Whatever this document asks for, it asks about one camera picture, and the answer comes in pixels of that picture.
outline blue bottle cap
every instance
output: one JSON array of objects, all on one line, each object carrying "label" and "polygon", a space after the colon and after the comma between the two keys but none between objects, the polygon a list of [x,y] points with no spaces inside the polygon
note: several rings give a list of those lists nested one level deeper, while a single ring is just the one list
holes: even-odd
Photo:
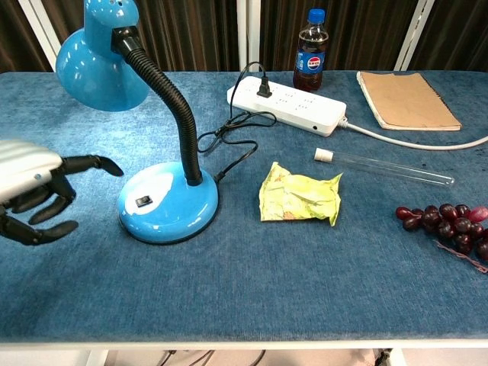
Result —
[{"label": "blue bottle cap", "polygon": [[323,23],[326,19],[326,11],[323,9],[310,9],[308,12],[308,21],[310,23]]}]

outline blue table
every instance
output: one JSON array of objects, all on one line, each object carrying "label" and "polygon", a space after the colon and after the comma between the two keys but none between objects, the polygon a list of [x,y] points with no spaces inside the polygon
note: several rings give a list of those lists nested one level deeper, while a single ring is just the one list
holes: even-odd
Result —
[{"label": "blue table", "polygon": [[[463,124],[460,132],[381,130],[354,72],[324,72],[319,94],[344,101],[351,123],[401,140],[447,144],[488,134],[488,75],[422,72]],[[198,133],[228,117],[237,73],[174,72]],[[270,72],[291,84],[290,72]],[[62,156],[109,156],[126,175],[92,169],[69,177],[75,203],[55,220],[79,221],[71,235],[25,247],[0,239],[0,342],[230,342],[361,339],[487,339],[488,276],[407,233],[397,206],[488,204],[487,146],[426,152],[349,130],[324,138],[285,124],[247,128],[259,149],[220,183],[220,211],[199,236],[149,246],[119,226],[115,203],[140,169],[179,159],[175,122],[156,95],[127,112],[80,105],[54,74],[0,75],[2,139],[24,139]],[[313,161],[316,147],[453,175],[452,189]],[[201,156],[210,173],[245,148]],[[295,174],[344,172],[336,226],[327,221],[261,223],[258,190],[276,161]],[[21,215],[27,220],[28,214]]]}]

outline brown curtain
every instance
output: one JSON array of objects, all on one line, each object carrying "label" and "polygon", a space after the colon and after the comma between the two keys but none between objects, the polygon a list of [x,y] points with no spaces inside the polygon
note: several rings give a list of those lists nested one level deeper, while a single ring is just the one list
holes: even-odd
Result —
[{"label": "brown curtain", "polygon": [[409,69],[488,71],[488,1],[436,0]]},{"label": "brown curtain", "polygon": [[0,1],[0,73],[52,71],[17,1]]},{"label": "brown curtain", "polygon": [[[235,0],[136,0],[140,36],[162,70],[239,69]],[[83,0],[44,7],[61,43],[83,26]]]},{"label": "brown curtain", "polygon": [[262,0],[261,51],[266,69],[292,70],[298,33],[311,8],[327,10],[326,69],[391,70],[417,0]]}]

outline bottle label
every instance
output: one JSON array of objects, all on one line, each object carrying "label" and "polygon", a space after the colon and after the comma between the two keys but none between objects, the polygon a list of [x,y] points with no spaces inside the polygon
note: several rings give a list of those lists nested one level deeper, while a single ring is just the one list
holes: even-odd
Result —
[{"label": "bottle label", "polygon": [[307,53],[298,51],[297,69],[305,74],[318,74],[322,72],[326,53]]}]

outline blue desk lamp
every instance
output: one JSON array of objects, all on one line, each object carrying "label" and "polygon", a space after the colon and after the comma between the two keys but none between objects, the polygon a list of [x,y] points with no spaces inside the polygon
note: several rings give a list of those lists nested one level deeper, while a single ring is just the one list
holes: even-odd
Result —
[{"label": "blue desk lamp", "polygon": [[217,184],[200,170],[197,131],[185,98],[146,55],[133,0],[85,0],[85,27],[61,47],[56,74],[68,93],[102,111],[125,111],[144,101],[148,86],[178,125],[181,162],[134,175],[117,202],[122,225],[152,244],[181,242],[204,230],[217,212]]}]

